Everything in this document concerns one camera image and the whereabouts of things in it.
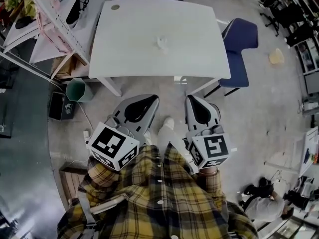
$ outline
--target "yellow plaid shirt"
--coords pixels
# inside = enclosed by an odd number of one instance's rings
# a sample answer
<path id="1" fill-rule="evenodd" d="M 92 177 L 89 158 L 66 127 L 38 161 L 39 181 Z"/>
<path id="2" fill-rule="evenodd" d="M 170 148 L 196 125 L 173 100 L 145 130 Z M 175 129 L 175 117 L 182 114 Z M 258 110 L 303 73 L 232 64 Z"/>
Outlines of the yellow plaid shirt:
<path id="1" fill-rule="evenodd" d="M 141 147 L 140 154 L 120 172 L 91 158 L 78 191 L 86 193 L 90 207 L 125 197 L 117 206 L 94 215 L 99 238 L 258 238 L 245 213 L 226 201 L 219 172 L 191 176 L 186 160 L 171 144 L 164 161 L 156 146 Z M 85 228 L 81 205 L 73 199 L 58 224 L 58 238 L 69 239 Z"/>

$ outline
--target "white shoe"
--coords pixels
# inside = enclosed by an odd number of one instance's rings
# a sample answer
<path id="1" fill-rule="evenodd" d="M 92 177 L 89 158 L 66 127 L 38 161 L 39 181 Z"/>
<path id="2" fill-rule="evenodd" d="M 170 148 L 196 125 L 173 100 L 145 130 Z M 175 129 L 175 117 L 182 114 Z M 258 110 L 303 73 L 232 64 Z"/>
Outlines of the white shoe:
<path id="1" fill-rule="evenodd" d="M 164 120 L 163 126 L 168 126 L 170 129 L 174 130 L 174 119 L 171 117 L 167 117 Z"/>
<path id="2" fill-rule="evenodd" d="M 145 137 L 145 142 L 147 145 L 151 145 L 152 144 L 152 140 L 151 140 L 151 132 L 146 130 L 145 134 L 144 134 L 144 137 Z"/>

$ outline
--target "blue chair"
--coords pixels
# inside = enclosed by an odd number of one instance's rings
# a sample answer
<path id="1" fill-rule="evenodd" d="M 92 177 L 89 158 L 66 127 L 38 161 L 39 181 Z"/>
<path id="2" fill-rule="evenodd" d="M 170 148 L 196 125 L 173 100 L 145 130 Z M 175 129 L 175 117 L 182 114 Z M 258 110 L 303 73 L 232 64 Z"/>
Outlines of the blue chair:
<path id="1" fill-rule="evenodd" d="M 236 90 L 249 86 L 245 63 L 241 55 L 244 49 L 255 49 L 258 47 L 258 29 L 254 23 L 236 18 L 232 20 L 222 33 L 227 59 L 230 69 L 230 79 L 220 79 L 219 85 L 210 91 L 204 98 L 210 96 L 220 87 L 234 88 L 225 96 Z"/>

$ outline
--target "white cube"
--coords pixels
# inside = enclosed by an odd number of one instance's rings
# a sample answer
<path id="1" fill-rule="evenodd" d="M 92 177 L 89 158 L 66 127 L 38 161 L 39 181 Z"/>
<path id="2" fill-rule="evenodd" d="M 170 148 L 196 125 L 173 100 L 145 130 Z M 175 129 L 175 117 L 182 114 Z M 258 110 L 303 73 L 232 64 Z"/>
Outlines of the white cube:
<path id="1" fill-rule="evenodd" d="M 211 134 L 191 138 L 189 152 L 199 169 L 222 164 L 231 153 L 228 134 Z"/>
<path id="2" fill-rule="evenodd" d="M 100 122 L 87 146 L 97 160 L 120 171 L 138 155 L 140 142 Z"/>

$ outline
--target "green trash bin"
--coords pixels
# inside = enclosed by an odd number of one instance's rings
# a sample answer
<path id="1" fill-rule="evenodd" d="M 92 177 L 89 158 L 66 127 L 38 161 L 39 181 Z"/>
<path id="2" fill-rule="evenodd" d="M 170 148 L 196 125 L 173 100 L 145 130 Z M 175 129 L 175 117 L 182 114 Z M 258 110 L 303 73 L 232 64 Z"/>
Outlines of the green trash bin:
<path id="1" fill-rule="evenodd" d="M 70 101 L 82 103 L 93 98 L 92 90 L 81 78 L 72 79 L 66 86 L 65 94 Z"/>

